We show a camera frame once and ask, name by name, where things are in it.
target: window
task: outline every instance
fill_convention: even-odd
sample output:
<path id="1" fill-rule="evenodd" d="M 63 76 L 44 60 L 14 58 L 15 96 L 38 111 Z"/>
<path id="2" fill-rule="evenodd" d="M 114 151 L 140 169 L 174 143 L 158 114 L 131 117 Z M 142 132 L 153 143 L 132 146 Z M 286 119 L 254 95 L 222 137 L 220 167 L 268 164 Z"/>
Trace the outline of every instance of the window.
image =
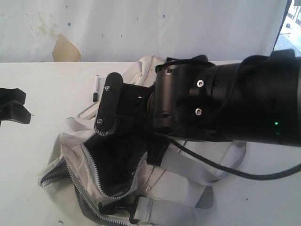
<path id="1" fill-rule="evenodd" d="M 299 0 L 292 0 L 274 50 L 291 48 L 301 57 L 301 6 Z"/>

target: screw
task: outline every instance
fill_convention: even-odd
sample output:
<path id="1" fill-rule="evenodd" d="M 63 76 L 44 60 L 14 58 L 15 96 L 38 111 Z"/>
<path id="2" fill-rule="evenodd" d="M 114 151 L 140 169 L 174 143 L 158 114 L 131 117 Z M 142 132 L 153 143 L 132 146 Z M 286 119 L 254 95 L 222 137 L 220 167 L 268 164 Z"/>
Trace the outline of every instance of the screw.
<path id="1" fill-rule="evenodd" d="M 109 91 L 110 91 L 110 89 L 111 89 L 111 87 L 110 87 L 110 86 L 105 86 L 105 87 L 104 87 L 104 90 L 105 90 L 105 91 L 107 91 L 107 92 L 109 92 Z"/>
<path id="2" fill-rule="evenodd" d="M 200 116 L 202 114 L 202 109 L 197 108 L 195 113 L 196 113 L 197 116 Z"/>
<path id="3" fill-rule="evenodd" d="M 97 124 L 103 124 L 103 120 L 102 119 L 97 119 Z"/>
<path id="4" fill-rule="evenodd" d="M 146 191 L 146 193 L 150 193 L 150 192 L 151 192 L 151 188 L 150 188 L 150 187 L 147 187 L 147 188 L 145 189 L 145 191 Z"/>
<path id="5" fill-rule="evenodd" d="M 198 80 L 197 81 L 197 87 L 202 87 L 204 85 L 204 81 L 203 80 Z"/>

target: buckle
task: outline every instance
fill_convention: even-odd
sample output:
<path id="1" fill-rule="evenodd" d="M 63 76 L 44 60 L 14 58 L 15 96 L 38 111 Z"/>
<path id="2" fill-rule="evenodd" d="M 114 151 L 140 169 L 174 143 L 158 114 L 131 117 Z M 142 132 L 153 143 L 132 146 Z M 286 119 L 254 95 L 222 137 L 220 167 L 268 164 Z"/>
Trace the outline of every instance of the buckle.
<path id="1" fill-rule="evenodd" d="M 130 217 L 129 217 L 130 223 L 133 225 L 136 225 L 136 224 L 138 224 L 139 221 L 134 219 L 134 215 L 136 213 L 137 205 L 139 202 L 139 197 L 141 197 L 141 196 L 140 195 L 136 196 L 133 203 L 126 203 L 125 199 L 121 199 L 117 202 L 113 202 L 104 207 L 103 207 L 102 203 L 100 202 L 98 204 L 98 209 L 101 214 L 105 214 L 105 215 L 114 215 L 119 210 L 127 211 L 130 214 Z"/>

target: table surface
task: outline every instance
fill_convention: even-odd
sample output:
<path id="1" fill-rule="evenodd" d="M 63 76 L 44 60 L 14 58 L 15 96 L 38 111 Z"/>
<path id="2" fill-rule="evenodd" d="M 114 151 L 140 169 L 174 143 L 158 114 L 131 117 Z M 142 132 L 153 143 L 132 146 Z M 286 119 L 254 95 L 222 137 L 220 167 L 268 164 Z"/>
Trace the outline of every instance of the table surface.
<path id="1" fill-rule="evenodd" d="M 92 104 L 94 75 L 124 72 L 120 63 L 0 63 L 0 86 L 27 93 L 29 125 L 3 122 L 0 128 L 0 218 L 2 225 L 71 226 L 38 186 L 36 174 L 46 165 L 59 132 L 69 131 L 65 118 Z M 297 165 L 296 147 L 249 143 L 240 170 L 274 173 Z M 205 226 L 300 225 L 301 173 L 276 181 L 236 176 L 214 184 L 214 206 Z"/>

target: white wall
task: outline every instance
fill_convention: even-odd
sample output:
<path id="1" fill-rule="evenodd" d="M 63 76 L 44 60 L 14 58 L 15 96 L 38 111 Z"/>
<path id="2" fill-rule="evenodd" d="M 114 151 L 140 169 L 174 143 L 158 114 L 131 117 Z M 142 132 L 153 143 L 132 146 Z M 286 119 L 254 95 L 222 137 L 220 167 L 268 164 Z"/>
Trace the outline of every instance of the white wall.
<path id="1" fill-rule="evenodd" d="M 58 61 L 77 61 L 78 51 L 80 61 L 268 55 L 285 5 L 286 0 L 0 0 L 0 62 L 53 61 L 58 38 Z"/>

